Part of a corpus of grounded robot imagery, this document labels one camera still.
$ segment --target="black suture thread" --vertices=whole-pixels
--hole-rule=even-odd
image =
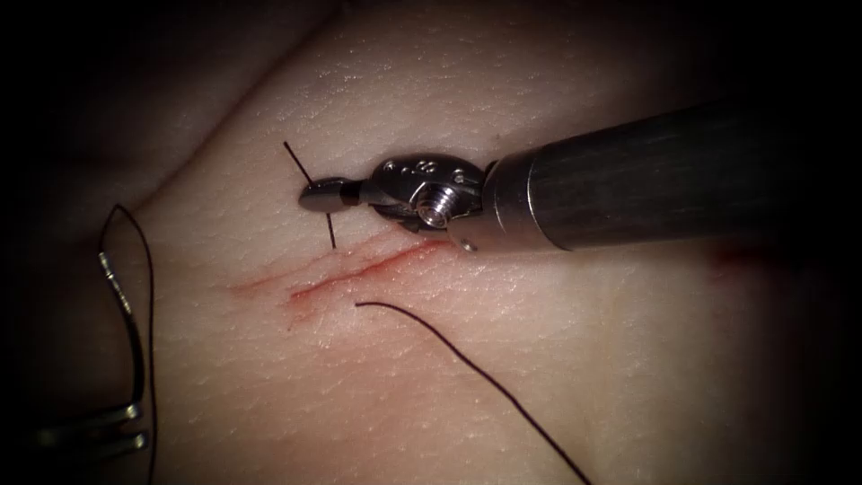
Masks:
[[[128,217],[128,212],[121,205],[117,204],[108,213],[108,218],[105,219],[105,224],[101,227],[99,234],[99,254],[105,252],[105,237],[108,233],[108,226],[113,220],[117,212],[123,212]],[[121,299],[117,298],[117,305],[120,312],[123,314],[123,323],[126,325],[126,335],[128,336],[128,345],[132,352],[132,402],[139,402],[144,397],[144,348],[141,345],[141,334],[137,330],[137,324],[133,315],[126,312],[123,308]]]
[[[503,387],[501,383],[497,382],[497,379],[491,377],[491,375],[482,370],[481,367],[477,366],[476,364],[473,364],[473,361],[471,361],[467,356],[465,356],[458,348],[456,348],[452,344],[452,342],[449,341],[449,339],[444,337],[444,335],[440,333],[440,331],[438,331],[436,328],[434,328],[430,323],[426,322],[425,320],[422,320],[408,310],[395,306],[394,304],[387,304],[382,302],[356,303],[356,307],[360,306],[381,306],[383,308],[389,308],[390,310],[394,310],[398,313],[407,315],[409,318],[413,319],[415,322],[419,323],[420,325],[431,331],[431,333],[433,333],[438,339],[440,339],[440,341],[442,341],[446,345],[446,347],[448,347],[456,356],[458,356],[458,358],[463,361],[464,364],[476,371],[477,374],[481,375],[486,381],[496,387],[497,390],[500,391],[500,393],[502,393],[510,402],[512,402],[512,405],[515,406],[515,409],[517,409],[518,412],[521,413],[521,416],[523,416],[523,418],[530,423],[533,429],[535,429],[541,435],[541,437],[545,439],[548,445],[550,445],[550,447],[553,448],[555,452],[557,452],[559,457],[562,458],[564,462],[566,462],[568,468],[570,468],[572,472],[577,475],[577,478],[581,479],[581,481],[586,485],[592,485],[592,482],[588,478],[586,478],[586,474],[581,470],[579,466],[577,466],[575,461],[572,460],[568,456],[568,454],[566,454],[566,451],[563,450],[563,448],[558,445],[556,441],[554,441],[554,438],[550,437],[548,432],[545,431],[545,429],[541,427],[541,425],[530,415],[530,413],[523,408],[521,403],[518,402],[518,400],[505,387]]]
[[[285,143],[285,148],[287,149],[287,152],[290,154],[291,158],[294,159],[294,162],[296,162],[296,166],[299,167],[299,171],[303,173],[303,175],[305,176],[305,179],[308,181],[308,185],[309,186],[314,185],[314,181],[312,181],[312,178],[308,176],[308,172],[305,171],[305,167],[303,167],[303,165],[301,163],[299,163],[299,159],[296,158],[296,154],[294,154],[294,151],[290,148],[290,145],[288,145],[286,141],[284,143]]]
[[[332,229],[332,214],[329,212],[326,213],[326,225],[330,227],[330,242],[332,243],[332,249],[335,248],[335,230]]]
[[[299,167],[299,171],[303,173],[303,175],[305,176],[305,179],[308,181],[308,186],[311,187],[312,185],[314,185],[314,181],[309,176],[308,172],[305,170],[305,167],[303,167],[302,163],[300,163],[299,158],[296,157],[294,150],[291,149],[290,145],[286,141],[283,143],[284,143],[285,148],[287,149],[287,152],[290,154],[290,157],[294,159],[294,162],[296,162],[296,166]],[[332,229],[332,215],[329,212],[326,213],[326,225],[330,229],[330,242],[332,243],[332,249],[336,249],[336,247],[335,247],[335,231]]]
[[[149,303],[147,305],[149,308],[149,316],[147,317],[146,326],[147,326],[147,342],[149,345],[149,348],[147,349],[147,356],[149,358],[150,409],[151,409],[151,412],[153,413],[153,438],[152,438],[151,443],[150,443],[150,463],[148,466],[148,472],[147,472],[148,475],[147,475],[146,482],[148,484],[152,485],[153,484],[153,475],[155,472],[155,451],[156,451],[155,448],[156,448],[156,444],[158,443],[158,437],[159,437],[159,415],[158,415],[158,409],[156,407],[156,400],[155,400],[155,358],[154,358],[155,354],[153,352],[153,341],[154,341],[153,328],[154,328],[154,310],[155,310],[155,300],[154,300],[154,296],[155,296],[155,278],[154,278],[154,275],[155,275],[155,272],[153,270],[153,254],[150,252],[150,243],[147,242],[146,236],[144,235],[144,230],[141,228],[141,225],[137,223],[137,220],[135,220],[135,218],[132,216],[132,213],[129,212],[128,209],[121,206],[120,204],[115,205],[110,210],[110,213],[108,214],[108,219],[105,220],[105,225],[101,229],[101,234],[99,235],[99,252],[105,252],[105,250],[104,250],[105,235],[108,232],[108,225],[110,224],[111,219],[113,219],[114,214],[117,211],[122,212],[123,215],[126,216],[126,219],[128,219],[128,222],[130,222],[132,224],[132,226],[135,228],[135,230],[137,231],[137,235],[140,236],[141,243],[144,244],[144,251],[146,252],[146,270],[149,274],[149,280],[150,280]],[[131,346],[132,346],[132,354],[133,354],[133,358],[134,358],[136,347],[138,349],[141,349],[141,336],[137,331],[137,326],[135,326],[133,328],[134,328],[134,330],[132,331],[127,326],[127,331],[129,331],[129,340],[133,340],[133,343],[131,344]],[[143,386],[144,386],[144,380],[145,380],[145,378],[143,376],[143,365],[141,365],[140,369],[138,369],[136,367],[136,374],[135,374],[134,379],[135,379],[134,380],[134,388],[137,389],[138,386],[140,386],[140,388],[141,388],[140,392],[141,392],[141,394],[143,394]],[[135,395],[136,395],[136,393],[133,392],[132,402],[140,401],[141,397],[138,396],[137,399],[135,399]]]

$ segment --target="metal shaft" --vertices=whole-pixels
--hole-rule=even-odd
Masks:
[[[724,102],[512,154],[481,215],[448,233],[473,251],[545,251],[779,229],[813,190],[796,132]]]

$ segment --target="red blood stain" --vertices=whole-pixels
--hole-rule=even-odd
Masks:
[[[393,231],[386,231],[384,233],[380,233],[380,234],[377,234],[373,237],[370,237],[367,240],[365,240],[364,242],[359,243],[359,247],[373,246],[375,241],[377,241],[379,239],[383,239],[385,237],[391,237],[392,232]],[[302,265],[300,265],[296,268],[290,269],[288,271],[283,271],[281,273],[272,272],[271,266],[275,263],[271,263],[270,265],[263,267],[261,269],[261,272],[262,273],[272,273],[272,274],[269,274],[263,278],[255,279],[255,280],[252,280],[252,281],[249,281],[246,283],[240,283],[238,285],[229,285],[227,287],[227,289],[230,290],[231,293],[233,293],[236,296],[252,297],[252,296],[255,296],[259,290],[266,287],[267,285],[272,284],[272,283],[277,283],[280,280],[287,279],[287,278],[290,278],[294,275],[300,274],[300,273],[306,271],[308,268],[311,268],[314,265],[319,264],[321,261],[324,261],[324,260],[343,261],[343,260],[349,259],[352,254],[353,254],[352,251],[348,251],[347,253],[325,252],[320,256],[317,256],[315,258],[312,258],[312,259],[304,262]],[[361,260],[367,260],[367,258],[365,258],[365,257],[360,256],[360,258],[361,258]]]
[[[366,266],[362,269],[349,271],[347,273],[337,275],[333,278],[324,279],[320,283],[315,283],[309,287],[291,293],[291,295],[287,298],[286,304],[298,303],[302,302],[303,300],[307,300],[309,297],[320,293],[320,291],[324,289],[337,285],[338,283],[353,282],[358,281],[362,278],[379,276],[406,260],[421,260],[431,252],[436,251],[438,248],[444,245],[448,245],[448,242],[425,242],[419,246],[414,246],[406,251],[398,252],[390,256],[389,258],[386,258],[385,260],[377,261],[376,263]]]
[[[387,284],[398,285],[399,283],[393,280],[409,278],[411,272],[399,272],[396,268],[410,261],[423,260],[450,245],[445,241],[426,241],[385,257],[378,256],[375,240],[389,237],[390,232],[377,234],[349,251],[326,252],[280,273],[264,267],[260,272],[270,274],[230,285],[227,289],[234,296],[245,299],[275,297],[276,307],[282,311],[290,311],[290,322],[293,325],[309,320],[316,313],[325,312],[325,305],[320,303],[320,298],[324,295],[338,296],[337,288],[343,288],[344,285],[355,286],[362,282],[363,287],[376,289],[374,282],[382,282],[381,276],[384,275],[387,276]],[[324,276],[322,281],[307,283],[314,281],[321,273]]]
[[[730,283],[740,278],[768,276],[782,266],[778,248],[767,244],[732,245],[712,257],[711,283]]]

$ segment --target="screw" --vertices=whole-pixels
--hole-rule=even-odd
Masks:
[[[465,251],[475,252],[475,251],[479,250],[479,248],[476,247],[476,244],[473,244],[472,242],[470,242],[469,239],[461,239],[459,241],[459,243],[461,243],[461,247]]]
[[[453,189],[442,185],[427,186],[419,194],[416,213],[425,224],[444,229],[452,220],[452,209],[457,201],[457,194]]]

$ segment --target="needle driver jaw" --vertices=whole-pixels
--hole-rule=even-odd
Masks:
[[[368,204],[412,233],[445,239],[449,221],[481,210],[484,179],[479,167],[450,155],[397,156],[380,163],[367,180],[314,181],[299,205],[333,213]]]

